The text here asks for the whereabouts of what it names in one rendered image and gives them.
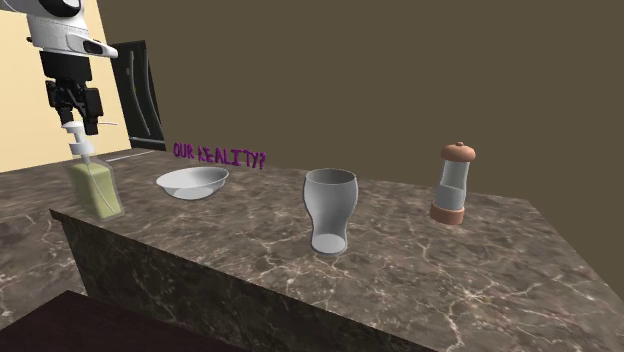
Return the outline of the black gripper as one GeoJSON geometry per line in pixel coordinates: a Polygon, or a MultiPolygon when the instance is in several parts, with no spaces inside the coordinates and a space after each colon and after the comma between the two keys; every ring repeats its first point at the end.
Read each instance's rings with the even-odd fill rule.
{"type": "Polygon", "coordinates": [[[77,106],[83,119],[85,133],[97,135],[99,118],[104,115],[101,97],[97,88],[89,88],[86,83],[92,80],[88,57],[39,52],[44,75],[49,106],[56,110],[62,125],[74,120],[74,104],[67,89],[57,81],[69,82],[81,87],[76,96],[77,106]]]}

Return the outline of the black door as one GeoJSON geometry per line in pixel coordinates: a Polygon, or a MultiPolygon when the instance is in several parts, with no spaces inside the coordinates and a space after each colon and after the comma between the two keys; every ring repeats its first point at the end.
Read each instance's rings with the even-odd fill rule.
{"type": "Polygon", "coordinates": [[[131,146],[165,151],[146,42],[122,42],[112,47],[118,51],[111,64],[131,146]]]}

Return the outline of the clear soap dispenser green liquid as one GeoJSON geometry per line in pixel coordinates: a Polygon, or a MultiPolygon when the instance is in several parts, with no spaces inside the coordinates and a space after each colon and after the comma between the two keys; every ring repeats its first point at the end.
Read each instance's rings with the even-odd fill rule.
{"type": "Polygon", "coordinates": [[[73,156],[66,172],[83,209],[104,220],[123,214],[112,167],[100,160],[81,121],[64,123],[62,128],[74,137],[69,143],[73,156]]]}

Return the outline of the white bowl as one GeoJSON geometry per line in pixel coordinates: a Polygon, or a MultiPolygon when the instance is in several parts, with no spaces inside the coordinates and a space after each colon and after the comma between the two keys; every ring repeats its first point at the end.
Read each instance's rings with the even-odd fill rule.
{"type": "Polygon", "coordinates": [[[189,167],[168,172],[156,184],[168,195],[181,200],[200,200],[221,189],[229,171],[221,167],[189,167]]]}

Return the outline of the purple letter sign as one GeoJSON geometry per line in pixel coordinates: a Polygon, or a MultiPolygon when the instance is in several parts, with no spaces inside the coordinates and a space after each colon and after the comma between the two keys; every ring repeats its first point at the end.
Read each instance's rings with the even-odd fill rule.
{"type": "Polygon", "coordinates": [[[173,155],[178,158],[195,159],[200,162],[231,166],[244,166],[252,169],[264,169],[267,159],[265,152],[224,147],[194,146],[191,143],[175,142],[173,155]]]}

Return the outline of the grey drinking glass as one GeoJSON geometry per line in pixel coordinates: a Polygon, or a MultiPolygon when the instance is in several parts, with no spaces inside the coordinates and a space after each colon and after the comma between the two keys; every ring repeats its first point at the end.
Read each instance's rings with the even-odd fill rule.
{"type": "Polygon", "coordinates": [[[330,256],[344,253],[348,247],[348,222],[358,201],[356,175],[335,168],[309,171],[303,201],[311,220],[312,249],[330,256]]]}

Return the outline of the grey pepper mill brown cap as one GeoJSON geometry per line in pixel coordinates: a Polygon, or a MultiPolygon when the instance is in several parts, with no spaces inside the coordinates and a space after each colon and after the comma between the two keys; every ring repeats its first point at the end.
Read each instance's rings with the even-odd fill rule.
{"type": "Polygon", "coordinates": [[[443,147],[441,158],[444,164],[429,215],[439,223],[459,225],[465,214],[469,167],[476,158],[476,152],[459,141],[443,147]]]}

